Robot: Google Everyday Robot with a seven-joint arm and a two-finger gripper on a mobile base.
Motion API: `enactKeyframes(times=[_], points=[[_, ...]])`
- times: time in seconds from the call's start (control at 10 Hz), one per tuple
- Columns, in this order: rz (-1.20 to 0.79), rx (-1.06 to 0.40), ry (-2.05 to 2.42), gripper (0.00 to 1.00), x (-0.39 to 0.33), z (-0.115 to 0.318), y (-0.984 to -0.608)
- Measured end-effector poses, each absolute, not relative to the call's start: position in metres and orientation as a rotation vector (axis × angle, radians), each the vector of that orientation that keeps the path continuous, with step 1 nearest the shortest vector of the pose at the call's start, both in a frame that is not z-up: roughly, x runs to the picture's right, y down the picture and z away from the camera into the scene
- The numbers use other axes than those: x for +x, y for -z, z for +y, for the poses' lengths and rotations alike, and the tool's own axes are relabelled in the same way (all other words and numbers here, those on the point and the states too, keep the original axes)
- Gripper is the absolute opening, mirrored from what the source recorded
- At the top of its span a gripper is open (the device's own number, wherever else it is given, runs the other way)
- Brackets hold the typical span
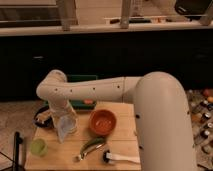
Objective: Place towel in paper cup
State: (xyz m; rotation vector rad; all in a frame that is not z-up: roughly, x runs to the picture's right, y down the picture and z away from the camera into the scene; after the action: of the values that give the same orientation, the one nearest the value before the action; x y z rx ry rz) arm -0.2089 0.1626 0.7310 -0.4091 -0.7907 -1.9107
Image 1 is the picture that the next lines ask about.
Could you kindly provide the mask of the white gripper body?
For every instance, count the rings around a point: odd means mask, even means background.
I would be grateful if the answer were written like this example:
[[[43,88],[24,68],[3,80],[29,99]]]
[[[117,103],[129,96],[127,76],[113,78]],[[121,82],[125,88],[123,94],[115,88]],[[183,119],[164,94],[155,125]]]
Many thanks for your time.
[[[69,133],[74,133],[77,130],[77,114],[72,106],[65,108],[51,107],[50,111],[54,128],[57,128],[60,119],[65,118],[69,121]]]

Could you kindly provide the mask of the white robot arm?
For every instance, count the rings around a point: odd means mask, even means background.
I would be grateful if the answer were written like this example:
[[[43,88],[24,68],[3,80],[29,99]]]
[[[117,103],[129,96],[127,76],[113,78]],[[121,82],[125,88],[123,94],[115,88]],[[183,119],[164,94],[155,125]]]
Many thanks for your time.
[[[36,94],[53,112],[67,111],[72,100],[131,103],[142,170],[197,171],[187,96],[168,73],[70,83],[62,71],[52,70]]]

